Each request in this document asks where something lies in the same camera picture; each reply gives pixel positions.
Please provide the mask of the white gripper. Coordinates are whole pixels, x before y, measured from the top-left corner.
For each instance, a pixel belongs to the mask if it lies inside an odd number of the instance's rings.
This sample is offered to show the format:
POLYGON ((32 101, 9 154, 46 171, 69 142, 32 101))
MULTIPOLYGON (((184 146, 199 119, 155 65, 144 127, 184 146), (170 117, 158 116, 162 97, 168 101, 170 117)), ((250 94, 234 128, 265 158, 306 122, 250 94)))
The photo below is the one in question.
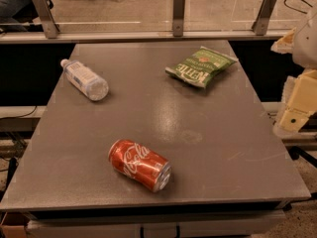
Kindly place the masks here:
POLYGON ((305 69, 297 77, 289 76, 283 87, 281 105, 275 117, 273 133, 290 137, 298 133, 317 112, 317 3, 299 24, 273 43, 278 54, 291 54, 305 69))

